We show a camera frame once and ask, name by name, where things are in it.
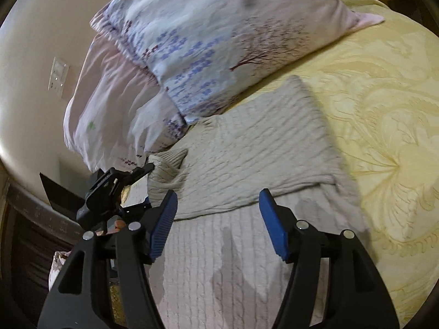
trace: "blue gripper pad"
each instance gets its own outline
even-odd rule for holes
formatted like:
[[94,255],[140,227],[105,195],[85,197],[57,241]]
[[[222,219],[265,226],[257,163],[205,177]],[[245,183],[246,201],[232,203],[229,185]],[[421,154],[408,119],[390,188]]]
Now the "blue gripper pad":
[[277,204],[268,189],[259,193],[259,210],[271,238],[274,251],[283,261],[286,261],[291,252],[288,249],[288,233],[276,214]]
[[164,203],[165,206],[151,233],[151,250],[149,257],[153,262],[156,258],[161,256],[166,240],[168,239],[169,231],[171,230],[175,214],[177,213],[177,194],[173,191],[168,191],[162,203]]

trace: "cable knit fabric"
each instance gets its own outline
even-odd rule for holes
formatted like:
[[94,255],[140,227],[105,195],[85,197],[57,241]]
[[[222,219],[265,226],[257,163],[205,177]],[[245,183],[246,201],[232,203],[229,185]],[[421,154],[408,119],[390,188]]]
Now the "cable knit fabric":
[[[167,189],[178,194],[184,220],[174,222],[163,255],[147,268],[168,329],[272,327],[291,266],[276,255],[256,203],[265,187],[298,219],[329,233],[350,228],[368,244],[355,185],[296,76],[202,120],[149,161],[154,171],[131,187],[125,206],[143,201],[147,188],[155,204]],[[327,281],[322,260],[312,325],[322,320]]]
[[[307,216],[299,194],[276,200],[320,230],[340,233],[343,229],[325,212]],[[258,205],[253,204],[174,222],[164,253],[147,266],[147,276],[167,329],[269,329],[291,268],[275,254]],[[322,260],[311,325],[323,318],[328,269],[328,262]]]
[[355,185],[341,170],[325,121],[297,76],[274,93],[201,120],[149,161],[156,166],[148,177],[149,199],[157,205],[173,189],[176,219],[252,204],[263,188],[277,196],[319,185],[323,208],[364,226]]

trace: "bed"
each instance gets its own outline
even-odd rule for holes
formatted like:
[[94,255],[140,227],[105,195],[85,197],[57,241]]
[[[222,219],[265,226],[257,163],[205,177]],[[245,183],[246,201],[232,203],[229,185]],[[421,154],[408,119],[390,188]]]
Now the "bed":
[[377,0],[345,0],[385,23],[343,38],[246,92],[241,103],[306,80],[371,221],[376,265],[401,325],[439,277],[439,39]]

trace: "pink pillowcase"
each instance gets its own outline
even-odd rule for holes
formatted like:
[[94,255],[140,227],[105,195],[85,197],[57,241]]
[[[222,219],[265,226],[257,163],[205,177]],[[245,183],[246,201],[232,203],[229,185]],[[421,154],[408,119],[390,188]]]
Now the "pink pillowcase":
[[178,141],[186,123],[155,76],[97,35],[64,116],[64,141],[91,171],[131,170]]

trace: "white wall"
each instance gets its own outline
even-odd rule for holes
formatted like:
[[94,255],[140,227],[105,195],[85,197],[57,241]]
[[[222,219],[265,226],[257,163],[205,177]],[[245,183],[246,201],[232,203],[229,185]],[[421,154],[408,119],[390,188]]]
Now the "white wall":
[[[62,122],[94,37],[89,21],[108,1],[18,0],[0,28],[0,157],[10,175],[42,200],[39,172],[60,183],[66,182],[60,164],[73,178],[88,174],[65,147]],[[65,100],[47,89],[55,56],[71,65]]]

